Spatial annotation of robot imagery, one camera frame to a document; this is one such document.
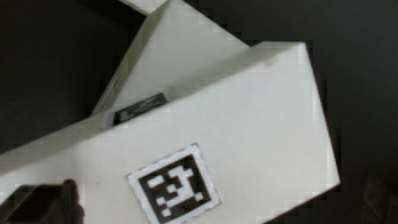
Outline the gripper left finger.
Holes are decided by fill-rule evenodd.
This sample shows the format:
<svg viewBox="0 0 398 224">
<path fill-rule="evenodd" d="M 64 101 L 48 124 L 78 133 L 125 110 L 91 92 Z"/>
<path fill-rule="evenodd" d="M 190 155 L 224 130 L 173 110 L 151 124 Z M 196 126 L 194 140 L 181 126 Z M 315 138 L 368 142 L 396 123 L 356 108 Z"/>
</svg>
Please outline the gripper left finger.
<svg viewBox="0 0 398 224">
<path fill-rule="evenodd" d="M 0 204 L 0 224 L 84 224 L 77 182 L 22 185 Z"/>
</svg>

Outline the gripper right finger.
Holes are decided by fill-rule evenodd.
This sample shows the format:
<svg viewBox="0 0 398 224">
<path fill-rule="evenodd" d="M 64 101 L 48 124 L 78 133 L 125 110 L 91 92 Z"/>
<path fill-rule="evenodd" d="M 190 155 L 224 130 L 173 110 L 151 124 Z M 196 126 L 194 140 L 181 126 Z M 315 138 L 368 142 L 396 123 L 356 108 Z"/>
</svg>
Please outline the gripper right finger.
<svg viewBox="0 0 398 224">
<path fill-rule="evenodd" d="M 398 185 L 370 180 L 363 199 L 361 224 L 398 224 Z"/>
</svg>

